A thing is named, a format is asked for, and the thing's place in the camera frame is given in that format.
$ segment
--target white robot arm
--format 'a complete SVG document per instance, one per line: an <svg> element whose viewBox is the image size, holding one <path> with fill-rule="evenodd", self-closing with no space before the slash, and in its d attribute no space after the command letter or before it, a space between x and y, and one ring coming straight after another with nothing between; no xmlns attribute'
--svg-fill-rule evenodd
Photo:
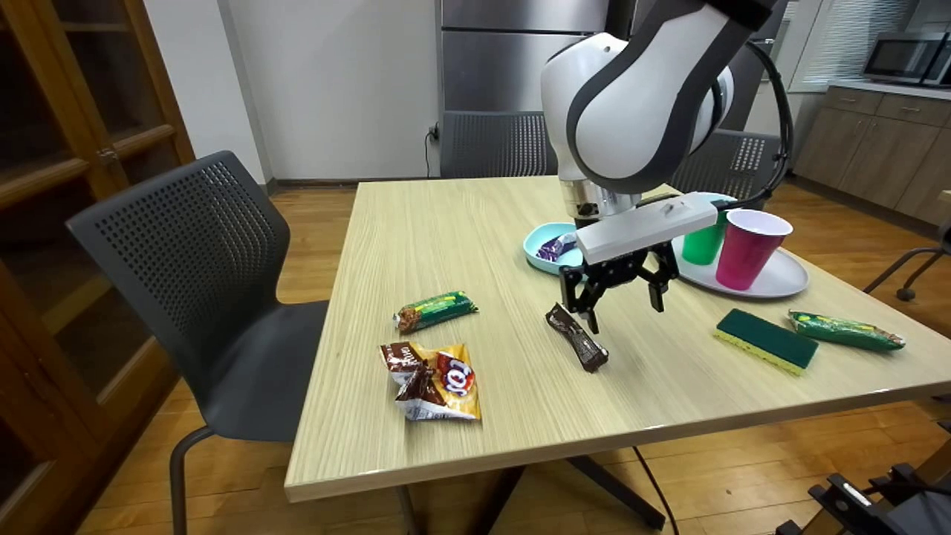
<svg viewBox="0 0 951 535"><path fill-rule="evenodd" d="M730 57L769 18L766 0L656 0L623 42L609 31L560 49L542 72L542 103L560 158L585 263L563 271L563 300L589 312L609 284L652 283L655 306L677 277L670 239L710 225L717 210L692 196L644 208L724 116Z"/></svg>

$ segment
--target sponge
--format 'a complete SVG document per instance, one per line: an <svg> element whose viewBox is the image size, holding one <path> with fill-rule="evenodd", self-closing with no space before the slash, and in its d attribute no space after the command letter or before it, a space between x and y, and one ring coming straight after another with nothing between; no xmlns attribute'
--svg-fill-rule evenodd
<svg viewBox="0 0 951 535"><path fill-rule="evenodd" d="M814 357L817 342L781 330L757 314L730 308L714 330L717 338L744 346L745 354L766 360L769 366L803 373Z"/></svg>

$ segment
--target wooden table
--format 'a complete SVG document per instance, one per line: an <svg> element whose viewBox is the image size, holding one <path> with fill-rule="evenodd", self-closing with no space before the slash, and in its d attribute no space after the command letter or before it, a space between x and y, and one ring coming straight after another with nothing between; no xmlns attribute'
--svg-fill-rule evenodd
<svg viewBox="0 0 951 535"><path fill-rule="evenodd" d="M589 373L545 323L560 283L521 242L568 219L557 179L359 183L285 491L291 502L527 465L823 409L951 388L951 342L803 262L794 300L727 300L672 283L655 312L644 283L598 302L613 360ZM441 291L479 302L411 342L463 342L479 373L481 422L406 422L381 345L402 338L398 306ZM821 345L790 378L714 338L727 308L781 323L788 308L866 318L906 338L894 357Z"/></svg>

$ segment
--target snack bag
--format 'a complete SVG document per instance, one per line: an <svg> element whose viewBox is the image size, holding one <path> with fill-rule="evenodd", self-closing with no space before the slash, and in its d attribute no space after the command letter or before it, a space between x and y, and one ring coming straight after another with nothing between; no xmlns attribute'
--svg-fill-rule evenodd
<svg viewBox="0 0 951 535"><path fill-rule="evenodd" d="M891 354L903 346L903 342L894 333L866 321L848 321L848 318L814 314L814 312L788 312L788 318L790 318L790 327L808 338L854 345L878 354Z"/></svg>
<svg viewBox="0 0 951 535"><path fill-rule="evenodd" d="M392 314L398 333L415 333L461 314L472 314L475 302L461 291L433 293L415 302L402 306Z"/></svg>
<svg viewBox="0 0 951 535"><path fill-rule="evenodd" d="M463 345L429 349L411 342L381 345L395 403L406 419L463 419L475 422L475 372Z"/></svg>

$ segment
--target wooden cabinet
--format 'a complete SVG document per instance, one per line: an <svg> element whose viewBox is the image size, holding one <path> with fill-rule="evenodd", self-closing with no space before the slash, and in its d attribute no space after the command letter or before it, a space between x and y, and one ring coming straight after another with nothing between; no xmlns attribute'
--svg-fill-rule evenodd
<svg viewBox="0 0 951 535"><path fill-rule="evenodd" d="M797 174L943 222L951 100L831 85L794 164Z"/></svg>
<svg viewBox="0 0 951 535"><path fill-rule="evenodd" d="M0 0L0 532L63 532L170 391L66 231L194 159L142 0Z"/></svg>

